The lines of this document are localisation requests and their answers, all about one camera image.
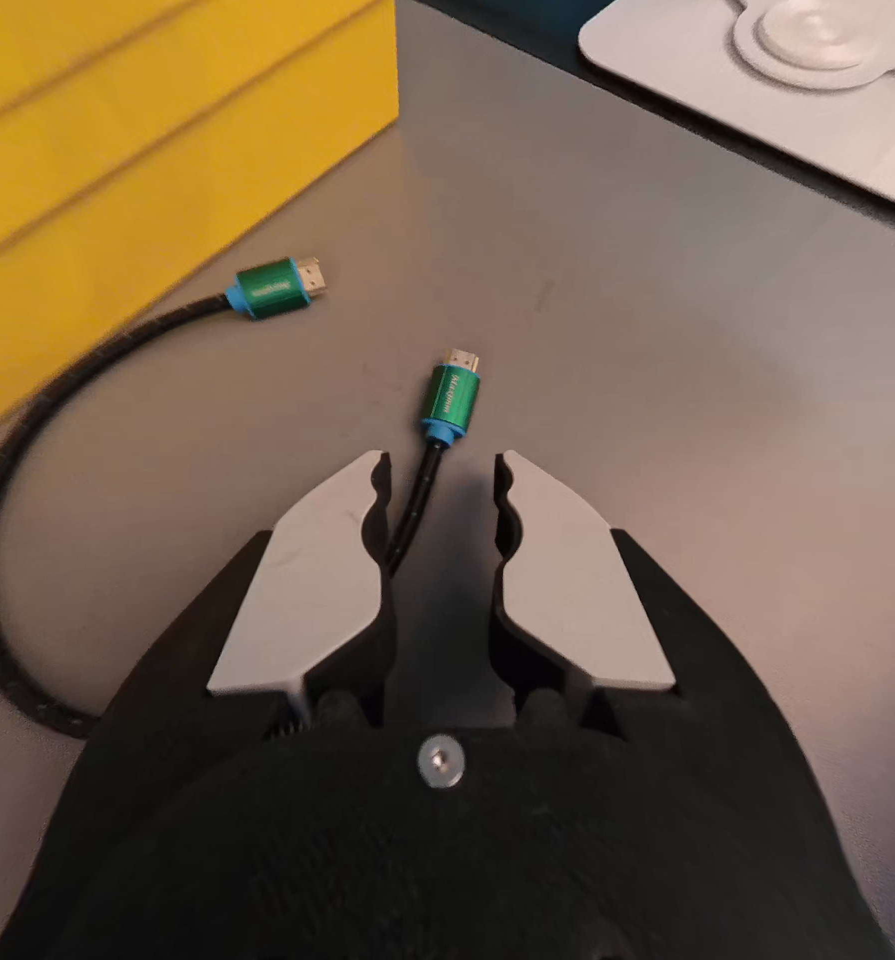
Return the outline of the white plate with round disc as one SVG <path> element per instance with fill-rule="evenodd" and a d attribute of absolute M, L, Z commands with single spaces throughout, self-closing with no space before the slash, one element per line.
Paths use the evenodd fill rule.
<path fill-rule="evenodd" d="M 581 54 L 895 203 L 895 1 L 618 1 Z"/>

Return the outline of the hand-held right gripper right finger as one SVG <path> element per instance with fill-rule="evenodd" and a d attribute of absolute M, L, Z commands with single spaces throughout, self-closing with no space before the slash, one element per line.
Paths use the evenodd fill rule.
<path fill-rule="evenodd" d="M 579 727 L 615 727 L 610 691 L 669 693 L 673 670 L 615 531 L 582 496 L 515 450 L 496 455 L 489 663 L 517 713 L 561 697 Z"/>

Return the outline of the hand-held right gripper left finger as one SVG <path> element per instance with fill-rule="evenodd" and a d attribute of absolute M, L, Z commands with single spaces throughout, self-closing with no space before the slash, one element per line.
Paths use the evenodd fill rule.
<path fill-rule="evenodd" d="M 309 721 L 326 693 L 344 690 L 370 723 L 382 722 L 396 660 L 384 563 L 390 496 L 390 456 L 369 450 L 274 524 L 209 693 L 282 693 L 297 717 Z"/>

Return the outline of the yellow plastic bin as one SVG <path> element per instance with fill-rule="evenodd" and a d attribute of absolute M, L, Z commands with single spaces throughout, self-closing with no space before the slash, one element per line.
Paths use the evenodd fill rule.
<path fill-rule="evenodd" d="M 399 110 L 392 1 L 0 2 L 0 421 Z"/>

